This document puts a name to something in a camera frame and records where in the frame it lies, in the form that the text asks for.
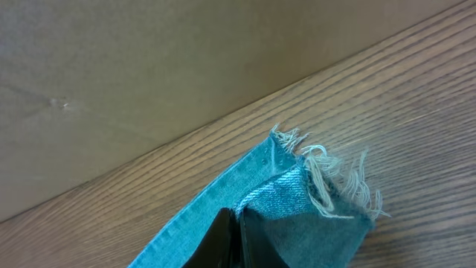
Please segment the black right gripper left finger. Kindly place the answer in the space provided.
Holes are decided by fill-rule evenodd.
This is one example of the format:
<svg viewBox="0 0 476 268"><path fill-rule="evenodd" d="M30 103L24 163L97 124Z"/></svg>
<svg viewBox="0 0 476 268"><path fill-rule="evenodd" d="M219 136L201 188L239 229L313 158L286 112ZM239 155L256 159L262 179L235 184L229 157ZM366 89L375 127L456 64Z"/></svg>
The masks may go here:
<svg viewBox="0 0 476 268"><path fill-rule="evenodd" d="M237 246L238 228L235 213L229 208L221 208L183 268L234 267Z"/></svg>

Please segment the light blue denim jeans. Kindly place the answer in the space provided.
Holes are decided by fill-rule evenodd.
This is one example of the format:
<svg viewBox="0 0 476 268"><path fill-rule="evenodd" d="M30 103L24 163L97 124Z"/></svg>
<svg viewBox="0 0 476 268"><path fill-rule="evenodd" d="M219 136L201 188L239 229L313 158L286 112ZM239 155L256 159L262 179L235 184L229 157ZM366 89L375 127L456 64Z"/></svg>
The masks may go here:
<svg viewBox="0 0 476 268"><path fill-rule="evenodd" d="M255 210L289 267L345 267L383 215L382 195L365 181L363 162L343 173L324 146L300 146L299 130L269 136L218 175L183 207L132 262L134 267L183 267L221 208L239 217Z"/></svg>

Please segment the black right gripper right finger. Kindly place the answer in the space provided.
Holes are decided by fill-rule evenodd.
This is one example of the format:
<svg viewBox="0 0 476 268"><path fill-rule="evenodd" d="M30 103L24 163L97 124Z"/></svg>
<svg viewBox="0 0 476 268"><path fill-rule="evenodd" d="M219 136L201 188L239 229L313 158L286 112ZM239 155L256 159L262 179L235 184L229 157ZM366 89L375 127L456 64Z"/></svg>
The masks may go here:
<svg viewBox="0 0 476 268"><path fill-rule="evenodd" d="M289 268L265 233L259 214L245 208L239 217L241 267Z"/></svg>

